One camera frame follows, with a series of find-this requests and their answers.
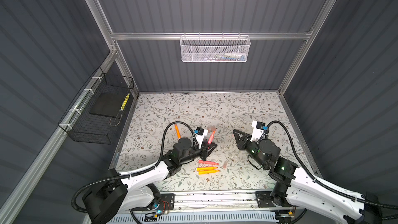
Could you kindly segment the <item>pink highlighter pen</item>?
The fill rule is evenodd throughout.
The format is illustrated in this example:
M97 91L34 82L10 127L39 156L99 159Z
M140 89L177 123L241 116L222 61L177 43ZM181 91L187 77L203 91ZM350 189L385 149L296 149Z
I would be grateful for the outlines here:
M211 126L211 127L209 128L208 131L209 131L210 137L209 137L209 139L208 139L208 141L207 141L207 144L211 144L211 143L213 142L213 139L214 139L214 135L215 135L216 130L217 130L217 128L216 128L215 126Z

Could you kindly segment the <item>orange highlighter pen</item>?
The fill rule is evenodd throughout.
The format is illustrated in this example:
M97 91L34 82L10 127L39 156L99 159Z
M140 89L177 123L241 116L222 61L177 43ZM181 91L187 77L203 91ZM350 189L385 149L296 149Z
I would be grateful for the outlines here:
M178 139L181 139L181 134L180 134L178 125L177 125L177 124L174 124L174 127L175 127L175 131L176 131L177 138L178 138Z
M218 167L199 167L196 168L196 171L201 172L201 171L210 171L210 170L216 170Z

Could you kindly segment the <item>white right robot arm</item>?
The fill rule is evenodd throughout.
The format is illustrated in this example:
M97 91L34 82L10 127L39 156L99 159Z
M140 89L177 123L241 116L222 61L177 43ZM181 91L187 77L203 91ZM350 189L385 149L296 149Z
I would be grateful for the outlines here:
M269 139L253 141L252 136L233 130L239 150L248 153L256 169L268 172L276 181L271 199L277 206L292 205L323 215L340 224L380 224L382 212L371 205L376 196L343 189L316 177L298 164L280 156L280 148Z

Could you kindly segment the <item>red-pink highlighter pen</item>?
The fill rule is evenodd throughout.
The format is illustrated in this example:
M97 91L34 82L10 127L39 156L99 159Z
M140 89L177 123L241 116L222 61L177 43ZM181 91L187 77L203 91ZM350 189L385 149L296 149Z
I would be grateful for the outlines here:
M198 160L198 163L200 164L206 164L206 165L212 165L212 166L218 166L219 163L212 162L212 161L203 161L203 160Z

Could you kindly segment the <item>yellow highlighter pen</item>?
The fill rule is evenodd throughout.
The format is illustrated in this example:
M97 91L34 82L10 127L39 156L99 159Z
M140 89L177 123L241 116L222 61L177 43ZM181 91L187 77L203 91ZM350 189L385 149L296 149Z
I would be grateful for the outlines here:
M204 175L204 174L212 174L212 173L218 173L220 170L205 170L205 171L198 171L198 175Z

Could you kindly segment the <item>items in white basket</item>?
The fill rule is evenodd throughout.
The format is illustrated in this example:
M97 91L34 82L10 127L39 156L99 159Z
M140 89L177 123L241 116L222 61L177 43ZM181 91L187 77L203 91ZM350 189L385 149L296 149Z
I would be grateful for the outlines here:
M210 54L203 58L208 62L246 62L247 55L241 52L230 52L224 54Z

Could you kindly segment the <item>yellow highlighter in basket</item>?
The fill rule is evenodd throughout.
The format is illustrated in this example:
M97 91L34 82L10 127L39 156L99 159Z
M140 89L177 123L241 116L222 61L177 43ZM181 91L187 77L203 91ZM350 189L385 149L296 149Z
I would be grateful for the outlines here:
M124 100L123 100L123 102L122 102L122 104L121 104L121 108L120 108L120 111L121 111L121 112L124 111L125 106L127 105L129 98L130 98L130 93L128 93L128 94L125 96L125 98L124 98Z

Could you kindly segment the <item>black pad in basket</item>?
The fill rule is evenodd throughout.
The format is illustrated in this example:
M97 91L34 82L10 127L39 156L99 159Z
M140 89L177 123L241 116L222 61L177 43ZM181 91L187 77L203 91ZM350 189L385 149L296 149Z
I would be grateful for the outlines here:
M120 112L125 94L102 93L89 110L91 115L116 118Z

